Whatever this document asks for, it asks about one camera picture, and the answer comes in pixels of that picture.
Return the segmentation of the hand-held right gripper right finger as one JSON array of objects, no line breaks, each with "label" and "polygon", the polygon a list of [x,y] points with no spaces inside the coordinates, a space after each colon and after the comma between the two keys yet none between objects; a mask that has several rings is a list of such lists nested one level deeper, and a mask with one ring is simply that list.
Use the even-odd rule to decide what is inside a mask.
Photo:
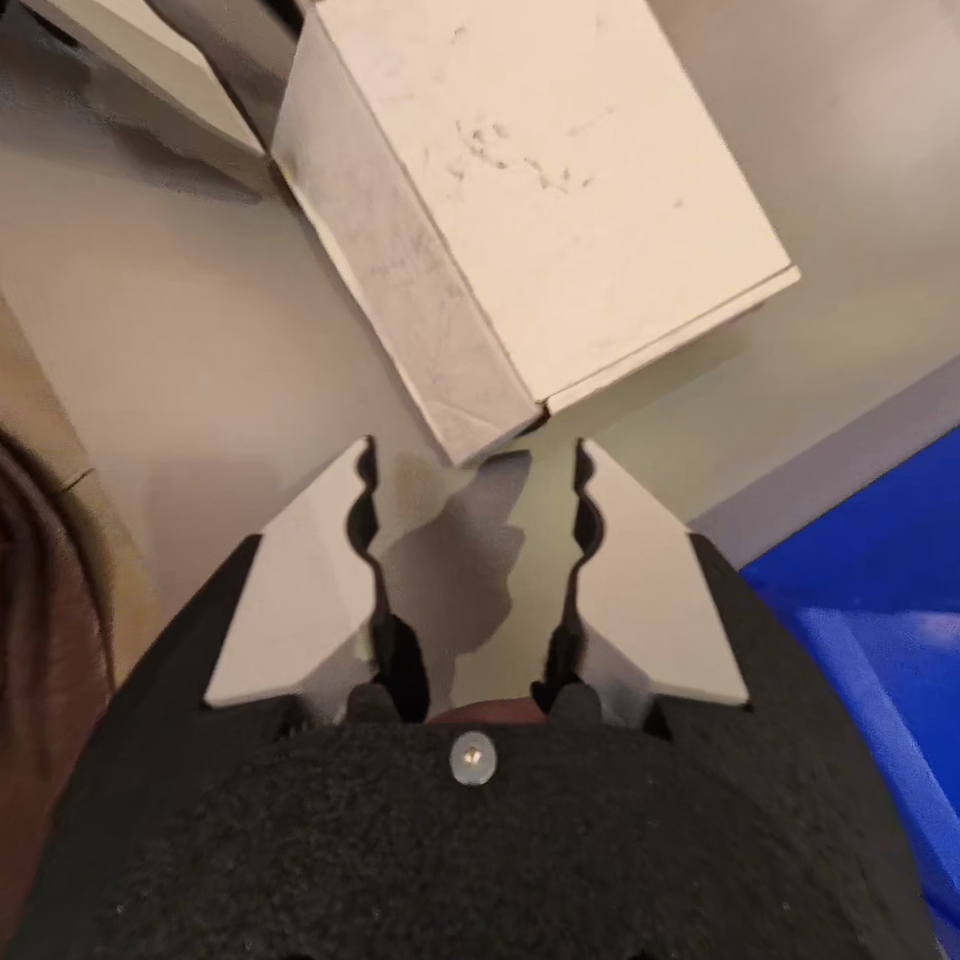
[{"label": "hand-held right gripper right finger", "polygon": [[660,695],[747,706],[689,527],[591,439],[577,442],[573,492],[580,554],[531,686],[537,706],[549,714],[577,686],[608,724],[643,724]]}]

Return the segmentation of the white cardboard box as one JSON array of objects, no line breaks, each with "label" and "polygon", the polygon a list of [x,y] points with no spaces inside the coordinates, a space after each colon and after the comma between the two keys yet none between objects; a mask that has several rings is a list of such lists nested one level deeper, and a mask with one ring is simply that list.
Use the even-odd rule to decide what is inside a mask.
[{"label": "white cardboard box", "polygon": [[646,2],[317,2],[271,153],[456,466],[801,276]]}]

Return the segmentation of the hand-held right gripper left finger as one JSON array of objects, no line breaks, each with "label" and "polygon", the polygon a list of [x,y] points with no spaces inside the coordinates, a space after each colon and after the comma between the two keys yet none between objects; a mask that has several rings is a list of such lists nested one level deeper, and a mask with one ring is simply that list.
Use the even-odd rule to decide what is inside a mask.
[{"label": "hand-held right gripper left finger", "polygon": [[263,528],[206,706],[289,697],[311,721],[336,724],[356,688],[378,685],[401,720],[426,720],[421,646],[371,551],[378,481],[377,443],[359,438]]}]

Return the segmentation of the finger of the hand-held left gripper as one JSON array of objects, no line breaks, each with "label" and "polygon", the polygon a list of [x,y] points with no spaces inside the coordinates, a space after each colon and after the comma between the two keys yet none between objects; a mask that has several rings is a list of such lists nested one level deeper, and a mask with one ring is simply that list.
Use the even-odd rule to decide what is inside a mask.
[{"label": "finger of the hand-held left gripper", "polygon": [[151,1],[203,55],[260,142],[272,143],[306,1]]},{"label": "finger of the hand-held left gripper", "polygon": [[250,155],[266,155],[261,139],[205,56],[148,2],[23,4],[200,126]]}]

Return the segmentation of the blue plastic bin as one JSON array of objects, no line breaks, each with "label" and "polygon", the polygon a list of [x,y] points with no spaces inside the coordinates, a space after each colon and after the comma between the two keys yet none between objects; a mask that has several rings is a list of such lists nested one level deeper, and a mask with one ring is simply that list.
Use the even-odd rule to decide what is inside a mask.
[{"label": "blue plastic bin", "polygon": [[959,428],[740,569],[838,693],[959,951]]}]

